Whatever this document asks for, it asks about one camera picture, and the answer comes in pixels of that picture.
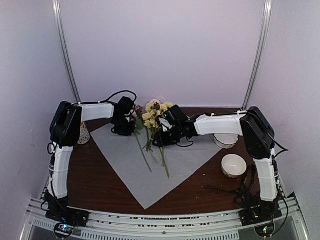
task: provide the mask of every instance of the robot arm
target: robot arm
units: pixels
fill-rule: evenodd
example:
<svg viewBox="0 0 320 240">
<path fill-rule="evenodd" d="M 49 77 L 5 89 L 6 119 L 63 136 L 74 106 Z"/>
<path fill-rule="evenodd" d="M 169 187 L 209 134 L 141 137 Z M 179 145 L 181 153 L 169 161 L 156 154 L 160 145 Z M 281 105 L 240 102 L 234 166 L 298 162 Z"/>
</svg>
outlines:
<svg viewBox="0 0 320 240">
<path fill-rule="evenodd" d="M 51 153 L 49 165 L 49 186 L 45 200 L 49 204 L 47 218 L 62 222 L 72 218 L 79 226 L 86 225 L 87 212 L 74 211 L 68 206 L 67 179 L 71 153 L 80 137 L 81 123 L 96 119 L 111 119 L 114 125 L 112 132 L 121 136 L 130 136 L 135 130 L 131 121 L 134 102 L 128 97 L 122 97 L 118 103 L 61 102 L 50 125 L 51 143 L 48 152 Z"/>
<path fill-rule="evenodd" d="M 156 135 L 154 145 L 175 145 L 180 139 L 208 134 L 235 134 L 244 137 L 248 154 L 253 158 L 260 183 L 264 206 L 275 208 L 278 169 L 275 158 L 275 132 L 257 107 L 231 114 L 194 115 L 187 117 L 173 106 L 158 119 L 163 131 Z"/>
</svg>

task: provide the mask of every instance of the white wall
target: white wall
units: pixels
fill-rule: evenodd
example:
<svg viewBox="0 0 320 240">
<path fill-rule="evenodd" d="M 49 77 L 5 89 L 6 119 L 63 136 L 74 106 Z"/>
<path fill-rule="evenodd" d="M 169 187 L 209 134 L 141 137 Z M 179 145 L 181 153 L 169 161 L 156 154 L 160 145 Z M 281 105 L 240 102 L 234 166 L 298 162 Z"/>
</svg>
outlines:
<svg viewBox="0 0 320 240">
<path fill-rule="evenodd" d="M 138 103 L 241 106 L 264 0 L 61 1 L 81 99 L 123 89 Z"/>
<path fill-rule="evenodd" d="M 273 2 L 264 57 L 250 105 L 260 107 L 289 148 L 279 157 L 313 240 L 320 236 L 320 2 Z"/>
<path fill-rule="evenodd" d="M 0 238 L 14 240 L 48 179 L 53 115 L 74 99 L 52 1 L 0 1 L 0 32 Z"/>
</svg>

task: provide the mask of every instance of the wooden table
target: wooden table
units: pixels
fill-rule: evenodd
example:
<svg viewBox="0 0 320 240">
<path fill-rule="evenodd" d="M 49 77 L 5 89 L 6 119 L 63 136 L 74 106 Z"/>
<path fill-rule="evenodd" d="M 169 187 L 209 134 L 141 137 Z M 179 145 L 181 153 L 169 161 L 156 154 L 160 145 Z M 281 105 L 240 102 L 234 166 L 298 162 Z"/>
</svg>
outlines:
<svg viewBox="0 0 320 240">
<path fill-rule="evenodd" d="M 199 113 L 232 113 L 236 109 L 184 108 L 183 111 L 191 116 Z M 100 119 L 88 121 L 86 125 L 92 132 L 107 123 L 108 120 Z M 144 210 L 91 138 L 86 145 L 76 145 L 72 152 L 68 175 L 69 206 L 93 211 L 143 215 L 200 214 L 237 209 L 234 195 L 204 188 L 206 185 L 224 190 L 239 188 L 240 179 L 229 179 L 221 171 L 222 158 L 227 154 L 240 155 L 247 165 L 253 164 L 252 158 L 247 154 L 244 140 L 240 137 L 233 148 L 221 150 L 176 189 Z M 255 185 L 255 189 L 259 188 L 257 180 Z"/>
</svg>

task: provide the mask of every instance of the white cloth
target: white cloth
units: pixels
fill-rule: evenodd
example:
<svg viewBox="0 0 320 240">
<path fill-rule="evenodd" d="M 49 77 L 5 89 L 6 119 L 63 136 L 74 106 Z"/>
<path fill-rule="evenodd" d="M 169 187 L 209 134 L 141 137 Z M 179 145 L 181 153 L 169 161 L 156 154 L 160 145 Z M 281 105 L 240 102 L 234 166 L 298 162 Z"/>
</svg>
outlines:
<svg viewBox="0 0 320 240">
<path fill-rule="evenodd" d="M 112 127 L 111 124 L 105 125 L 92 132 L 91 136 L 114 171 L 144 209 L 149 208 L 179 186 L 221 150 L 208 135 L 192 138 L 194 145 L 190 147 L 182 148 L 176 145 L 164 147 L 165 161 L 170 174 L 168 179 L 166 169 L 162 167 L 162 157 L 158 147 L 152 146 L 152 149 L 159 163 L 156 163 L 150 153 L 144 150 L 152 169 L 150 172 L 136 137 L 113 134 Z M 146 131 L 140 132 L 139 141 L 144 147 L 147 142 Z M 189 144 L 183 140 L 180 143 L 180 145 Z"/>
</svg>

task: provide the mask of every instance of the small white vase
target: small white vase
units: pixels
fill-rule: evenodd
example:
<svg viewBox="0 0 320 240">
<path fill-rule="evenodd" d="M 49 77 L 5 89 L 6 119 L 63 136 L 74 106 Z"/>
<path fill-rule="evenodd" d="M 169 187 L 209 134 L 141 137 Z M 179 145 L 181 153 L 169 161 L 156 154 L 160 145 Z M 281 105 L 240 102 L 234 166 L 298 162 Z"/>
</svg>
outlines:
<svg viewBox="0 0 320 240">
<path fill-rule="evenodd" d="M 90 133 L 87 129 L 85 122 L 82 122 L 80 127 L 80 138 L 79 138 L 78 144 L 79 145 L 86 144 L 87 142 L 89 142 L 89 140 L 90 140 Z"/>
</svg>

